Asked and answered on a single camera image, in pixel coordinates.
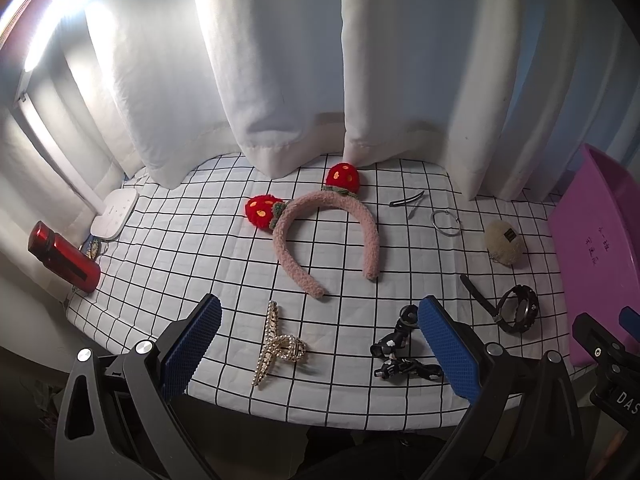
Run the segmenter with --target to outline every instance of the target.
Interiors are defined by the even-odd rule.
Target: red thermos
[[[29,252],[47,269],[86,293],[93,292],[98,286],[100,266],[43,222],[38,222],[31,230]]]

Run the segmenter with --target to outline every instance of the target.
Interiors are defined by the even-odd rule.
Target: purple bin
[[[556,246],[569,332],[587,312],[629,352],[638,343],[619,325],[625,306],[640,312],[640,187],[615,160],[584,144],[584,162],[549,218]],[[572,364],[593,357],[570,338]]]

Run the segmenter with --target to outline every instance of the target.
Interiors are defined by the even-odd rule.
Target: table
[[[512,354],[539,358],[558,350],[567,359],[568,326],[562,281],[546,218],[560,198],[513,202],[478,196],[467,201],[440,167],[415,160],[388,160],[360,170],[361,200],[377,218],[381,272],[377,282],[361,274],[362,235],[340,210],[322,210],[294,222],[289,248],[328,291],[322,300],[304,294],[278,265],[269,233],[244,217],[246,200],[271,193],[291,199],[318,190],[340,157],[323,155],[279,180],[269,180],[242,155],[208,160],[176,189],[155,184],[142,170],[124,186],[140,192],[117,240],[103,247],[95,292],[74,292],[70,322],[113,353],[144,338],[157,338],[183,319],[208,292],[224,311],[222,326],[188,386],[188,394],[219,406],[302,424],[367,430],[413,430],[457,424],[468,403],[444,382],[372,376],[382,362],[369,346],[392,332],[399,310],[428,294],[485,341]],[[388,203],[427,190],[413,217]],[[460,218],[462,236],[445,237],[431,226],[436,208]],[[483,228],[505,219],[519,230],[529,253],[515,268],[491,262]],[[447,217],[438,216],[438,221]],[[524,336],[498,330],[469,297],[458,275],[466,272],[489,299],[515,283],[540,297],[540,318]],[[275,300],[281,333],[308,345],[296,364],[276,362],[260,387],[251,382],[260,351],[267,304]],[[415,330],[404,354],[435,362]]]

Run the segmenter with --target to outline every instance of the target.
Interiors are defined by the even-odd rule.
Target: red strawberry plush
[[[341,162],[329,170],[324,183],[331,188],[340,187],[356,194],[360,189],[360,176],[351,164]]]
[[[276,204],[284,204],[284,200],[273,195],[254,196],[244,206],[244,214],[249,219],[249,222],[257,228],[273,229],[271,220],[276,216],[274,209],[282,208],[282,206],[277,206]]]

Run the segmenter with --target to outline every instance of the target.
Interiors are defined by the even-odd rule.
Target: red bottle lid
[[[29,235],[28,250],[37,259],[46,257],[54,241],[54,233],[46,225],[39,221],[31,230]]]

